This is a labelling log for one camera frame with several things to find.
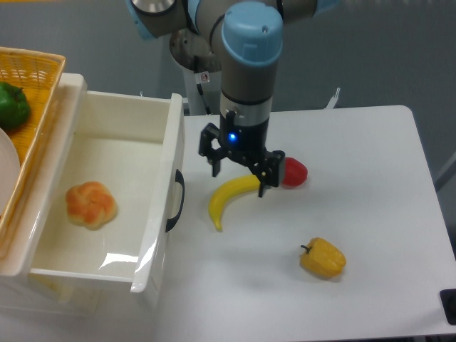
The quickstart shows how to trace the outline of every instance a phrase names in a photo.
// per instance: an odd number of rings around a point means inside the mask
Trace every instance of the woven basket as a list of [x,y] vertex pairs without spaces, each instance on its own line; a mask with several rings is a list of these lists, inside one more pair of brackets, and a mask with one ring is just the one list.
[[0,257],[5,255],[14,235],[13,229],[9,229],[9,223],[21,198],[27,176],[38,159],[38,143],[64,67],[63,56],[0,47],[0,82],[23,88],[31,108],[27,122],[20,128],[7,132],[19,155],[21,171],[0,219]]

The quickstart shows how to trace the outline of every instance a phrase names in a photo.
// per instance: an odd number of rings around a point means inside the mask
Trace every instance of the red tomato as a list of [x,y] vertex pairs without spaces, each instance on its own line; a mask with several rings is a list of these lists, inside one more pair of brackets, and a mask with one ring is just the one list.
[[291,157],[285,157],[285,177],[282,181],[282,185],[297,187],[307,180],[308,173],[307,167],[298,160]]

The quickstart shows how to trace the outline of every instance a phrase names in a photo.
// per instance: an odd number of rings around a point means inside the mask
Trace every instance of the toy pepper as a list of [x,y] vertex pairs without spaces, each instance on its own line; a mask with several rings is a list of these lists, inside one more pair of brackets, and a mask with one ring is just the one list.
[[22,88],[0,82],[0,128],[12,130],[27,121],[30,106]]
[[301,246],[306,251],[301,255],[301,266],[321,276],[332,277],[342,272],[346,264],[344,255],[325,239],[315,237]]

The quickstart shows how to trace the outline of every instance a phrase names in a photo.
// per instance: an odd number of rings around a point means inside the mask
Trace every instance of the yellow bell pepper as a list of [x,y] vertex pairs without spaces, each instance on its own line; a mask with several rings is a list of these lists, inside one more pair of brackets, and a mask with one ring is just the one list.
[[306,251],[301,255],[301,266],[321,276],[332,277],[342,272],[346,259],[341,251],[325,239],[315,237],[301,246]]

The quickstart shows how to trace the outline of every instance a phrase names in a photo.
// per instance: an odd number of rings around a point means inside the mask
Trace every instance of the bread roll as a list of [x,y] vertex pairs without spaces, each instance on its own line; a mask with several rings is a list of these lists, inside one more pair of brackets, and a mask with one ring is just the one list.
[[65,200],[70,221],[89,230],[100,229],[117,213],[114,197],[99,182],[87,182],[70,188]]

